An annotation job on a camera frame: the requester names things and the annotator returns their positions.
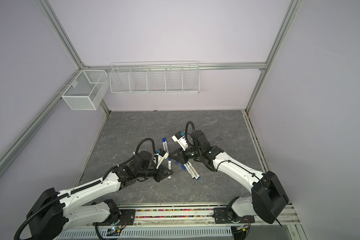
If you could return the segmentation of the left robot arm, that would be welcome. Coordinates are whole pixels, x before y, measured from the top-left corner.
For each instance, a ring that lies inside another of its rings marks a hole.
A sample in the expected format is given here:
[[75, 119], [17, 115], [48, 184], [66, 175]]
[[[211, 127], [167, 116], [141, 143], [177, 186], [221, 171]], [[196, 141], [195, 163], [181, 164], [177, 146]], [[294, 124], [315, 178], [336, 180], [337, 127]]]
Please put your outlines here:
[[116, 223], [119, 209], [114, 201], [106, 200], [94, 207], [87, 206], [87, 203], [137, 181], [143, 182], [149, 178], [156, 182], [164, 180], [173, 174], [162, 165], [168, 157], [169, 153], [163, 149], [154, 155], [141, 151], [94, 181], [67, 190], [45, 190], [28, 212], [14, 239], [19, 240], [26, 227], [30, 229], [32, 240], [53, 240], [61, 232], [87, 223]]

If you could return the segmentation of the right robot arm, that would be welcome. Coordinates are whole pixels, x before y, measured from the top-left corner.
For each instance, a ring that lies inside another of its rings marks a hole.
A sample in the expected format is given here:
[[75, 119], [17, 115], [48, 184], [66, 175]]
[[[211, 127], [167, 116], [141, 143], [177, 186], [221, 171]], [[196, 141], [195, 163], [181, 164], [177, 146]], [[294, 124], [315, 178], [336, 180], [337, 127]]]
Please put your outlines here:
[[170, 158], [186, 164], [189, 160], [203, 163], [212, 172], [223, 172], [244, 186], [250, 197], [235, 197], [226, 206], [226, 221], [236, 223], [246, 216], [258, 216], [264, 222], [272, 224], [289, 203], [289, 198], [278, 176], [267, 171], [257, 171], [235, 160], [223, 149], [212, 146], [201, 130], [192, 134], [177, 132], [172, 140], [179, 149], [170, 154]]

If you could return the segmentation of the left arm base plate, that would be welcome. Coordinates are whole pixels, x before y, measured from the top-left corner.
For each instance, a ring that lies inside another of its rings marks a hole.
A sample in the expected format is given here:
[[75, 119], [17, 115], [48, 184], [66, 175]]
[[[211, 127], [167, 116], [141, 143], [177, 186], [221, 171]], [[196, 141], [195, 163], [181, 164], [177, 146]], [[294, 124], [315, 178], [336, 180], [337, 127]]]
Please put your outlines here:
[[117, 213], [112, 212], [105, 221], [98, 222], [98, 226], [131, 226], [135, 215], [135, 209], [121, 209]]

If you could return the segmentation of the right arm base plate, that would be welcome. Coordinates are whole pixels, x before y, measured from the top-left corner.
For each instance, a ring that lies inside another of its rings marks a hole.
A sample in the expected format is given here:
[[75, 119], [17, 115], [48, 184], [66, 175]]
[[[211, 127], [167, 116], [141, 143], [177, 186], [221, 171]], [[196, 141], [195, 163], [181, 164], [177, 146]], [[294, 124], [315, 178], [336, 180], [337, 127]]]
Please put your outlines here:
[[237, 214], [226, 207], [214, 208], [213, 218], [216, 224], [253, 224], [255, 223], [254, 216], [239, 217]]

